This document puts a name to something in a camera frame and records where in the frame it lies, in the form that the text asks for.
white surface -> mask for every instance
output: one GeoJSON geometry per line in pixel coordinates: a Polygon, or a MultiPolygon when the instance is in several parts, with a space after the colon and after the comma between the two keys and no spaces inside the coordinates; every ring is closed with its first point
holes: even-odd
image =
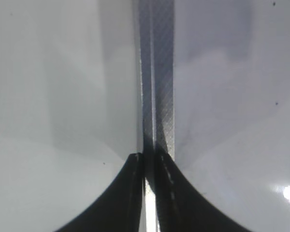
{"type": "Polygon", "coordinates": [[[290,232],[290,0],[275,3],[176,1],[175,161],[255,232],[290,232]]]}
{"type": "Polygon", "coordinates": [[[137,151],[135,61],[130,0],[0,0],[0,232],[58,229],[137,151]]]}

metal strip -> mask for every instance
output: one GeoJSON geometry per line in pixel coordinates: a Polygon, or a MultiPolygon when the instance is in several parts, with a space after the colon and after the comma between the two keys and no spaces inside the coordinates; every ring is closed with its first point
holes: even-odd
{"type": "Polygon", "coordinates": [[[139,0],[139,41],[145,155],[146,230],[158,232],[154,183],[156,143],[174,158],[174,0],[139,0]]]}

white glossy panel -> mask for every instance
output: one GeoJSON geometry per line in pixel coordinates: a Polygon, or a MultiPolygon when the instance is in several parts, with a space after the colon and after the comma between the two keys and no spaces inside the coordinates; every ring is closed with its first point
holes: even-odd
{"type": "Polygon", "coordinates": [[[256,232],[290,232],[290,0],[178,0],[175,161],[256,232]]]}
{"type": "Polygon", "coordinates": [[[0,0],[0,232],[54,231],[137,152],[130,0],[0,0]]]}

black object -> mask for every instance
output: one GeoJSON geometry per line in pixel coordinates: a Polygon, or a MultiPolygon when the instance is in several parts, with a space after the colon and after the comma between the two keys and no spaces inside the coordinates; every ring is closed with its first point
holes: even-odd
{"type": "Polygon", "coordinates": [[[209,203],[158,148],[155,192],[161,232],[249,232],[209,203]]]}
{"type": "MultiPolygon", "coordinates": [[[[250,232],[209,203],[158,146],[152,154],[161,232],[250,232]]],[[[129,155],[108,189],[57,232],[138,232],[144,184],[143,154],[129,155]]]]}
{"type": "Polygon", "coordinates": [[[131,154],[106,191],[57,232],[138,232],[142,207],[143,155],[131,154]]]}

textured metal surface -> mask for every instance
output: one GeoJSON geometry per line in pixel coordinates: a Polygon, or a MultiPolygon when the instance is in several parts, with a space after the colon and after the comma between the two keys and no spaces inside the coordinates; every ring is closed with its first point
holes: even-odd
{"type": "Polygon", "coordinates": [[[138,4],[146,229],[153,232],[160,230],[153,175],[156,143],[174,158],[174,0],[139,0],[138,4]]]}
{"type": "Polygon", "coordinates": [[[153,0],[157,142],[174,159],[174,0],[153,0]]]}

